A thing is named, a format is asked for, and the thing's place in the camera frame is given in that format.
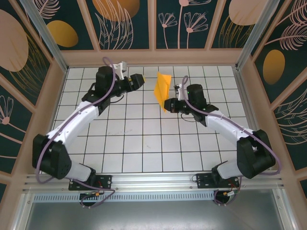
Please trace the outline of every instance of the metal base plate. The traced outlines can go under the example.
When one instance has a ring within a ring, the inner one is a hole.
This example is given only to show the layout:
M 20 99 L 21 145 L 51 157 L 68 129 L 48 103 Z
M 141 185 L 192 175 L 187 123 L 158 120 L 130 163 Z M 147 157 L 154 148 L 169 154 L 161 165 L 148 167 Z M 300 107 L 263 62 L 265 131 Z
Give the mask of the metal base plate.
M 111 188 L 112 184 L 112 176 L 111 175 L 97 175 L 96 181 L 93 184 L 93 187 L 98 188 Z M 88 190 L 97 190 L 97 189 L 91 189 L 88 187 L 85 187 L 83 185 L 80 185 L 79 183 L 72 181 L 69 183 L 68 190 L 70 191 L 88 191 Z
M 231 177 L 227 180 L 221 181 L 219 184 L 215 184 L 211 173 L 198 173 L 193 179 L 197 181 L 198 188 L 231 188 L 231 184 L 235 187 L 239 187 L 239 180 L 237 177 Z

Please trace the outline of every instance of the gray floor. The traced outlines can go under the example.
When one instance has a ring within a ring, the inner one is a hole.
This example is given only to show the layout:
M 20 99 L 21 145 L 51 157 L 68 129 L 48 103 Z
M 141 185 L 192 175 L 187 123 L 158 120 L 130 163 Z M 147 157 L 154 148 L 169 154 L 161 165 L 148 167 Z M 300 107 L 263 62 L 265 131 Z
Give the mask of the gray floor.
M 95 82 L 98 68 L 70 69 L 59 104 L 54 127 L 65 120 Z M 175 97 L 174 84 L 185 75 L 189 84 L 204 88 L 208 102 L 226 116 L 248 127 L 230 66 L 130 67 L 126 74 L 140 73 L 144 86 L 125 94 L 110 105 L 68 147 L 73 161 L 98 173 L 141 173 L 206 171 L 236 157 L 236 146 L 222 135 L 184 115 L 165 113 L 154 96 L 157 72 L 172 75 L 169 97 Z
M 271 190 L 241 191 L 228 207 L 211 200 L 33 204 L 27 230 L 282 230 Z

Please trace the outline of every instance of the white grid mat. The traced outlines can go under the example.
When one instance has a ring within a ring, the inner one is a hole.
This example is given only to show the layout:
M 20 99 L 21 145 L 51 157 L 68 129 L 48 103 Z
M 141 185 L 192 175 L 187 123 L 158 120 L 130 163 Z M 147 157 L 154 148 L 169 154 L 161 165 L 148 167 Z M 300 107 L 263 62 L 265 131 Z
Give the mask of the white grid mat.
M 97 71 L 98 68 L 69 69 L 54 128 L 75 110 L 95 82 Z M 188 75 L 191 84 L 203 86 L 207 102 L 248 127 L 231 67 L 130 67 L 126 74 L 144 74 L 146 83 L 111 104 L 80 133 L 68 147 L 73 161 L 98 173 L 182 172 L 211 170 L 236 157 L 235 146 L 196 124 L 192 115 L 184 115 L 191 121 L 188 122 L 160 109 L 153 92 L 158 71 L 172 75 L 170 98 L 175 97 L 174 84 Z

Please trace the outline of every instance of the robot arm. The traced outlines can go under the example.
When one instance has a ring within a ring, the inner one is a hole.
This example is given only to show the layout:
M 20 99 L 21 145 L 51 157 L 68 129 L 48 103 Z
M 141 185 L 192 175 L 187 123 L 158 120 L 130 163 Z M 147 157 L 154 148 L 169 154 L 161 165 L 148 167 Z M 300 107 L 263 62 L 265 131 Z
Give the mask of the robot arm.
M 95 181 L 95 170 L 75 163 L 70 160 L 67 153 L 67 147 L 73 142 L 78 134 L 94 119 L 99 117 L 103 111 L 110 105 L 112 97 L 119 97 L 122 93 L 131 92 L 139 89 L 144 84 L 144 78 L 141 74 L 133 74 L 130 77 L 123 77 L 123 72 L 127 68 L 127 64 L 121 62 L 114 65 L 116 69 L 115 85 L 112 92 L 107 98 L 96 105 L 92 105 L 80 112 L 82 108 L 98 101 L 109 90 L 112 84 L 113 70 L 111 67 L 103 66 L 98 69 L 96 74 L 96 82 L 92 84 L 88 93 L 82 98 L 82 102 L 77 109 L 57 128 L 47 133 L 46 136 L 37 135 L 33 141 L 33 158 L 32 166 L 36 168 L 38 158 L 46 143 L 53 137 L 57 131 L 71 118 L 78 113 L 60 132 L 46 151 L 40 166 L 40 170 L 57 178 L 70 178 L 93 186 Z
M 221 117 L 225 115 L 223 115 L 217 107 L 206 102 L 201 85 L 193 84 L 187 87 L 190 104 L 199 110 L 218 115 L 220 118 L 204 115 L 192 110 L 187 103 L 181 99 L 182 95 L 180 88 L 181 84 L 175 86 L 175 90 L 178 91 L 178 99 L 171 98 L 166 100 L 165 109 L 171 113 L 192 114 L 197 122 L 217 131 L 237 147 L 236 160 L 223 162 L 212 168 L 212 176 L 217 184 L 221 180 L 234 176 L 243 175 L 251 179 L 275 164 L 275 158 L 261 144 L 242 132 L 238 127 L 222 119 Z M 268 136 L 264 131 L 246 130 L 271 147 Z

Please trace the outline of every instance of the yellow cloth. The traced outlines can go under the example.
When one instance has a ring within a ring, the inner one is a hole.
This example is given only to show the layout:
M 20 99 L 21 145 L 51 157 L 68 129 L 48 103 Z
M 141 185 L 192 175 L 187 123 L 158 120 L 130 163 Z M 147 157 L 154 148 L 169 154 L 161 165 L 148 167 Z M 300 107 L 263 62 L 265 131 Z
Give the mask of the yellow cloth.
M 158 72 L 158 79 L 157 84 L 154 88 L 154 95 L 160 104 L 161 108 L 163 108 L 164 112 L 166 112 L 166 109 L 164 109 L 164 101 L 168 99 L 168 92 L 169 87 L 171 84 L 171 75 L 165 75 Z

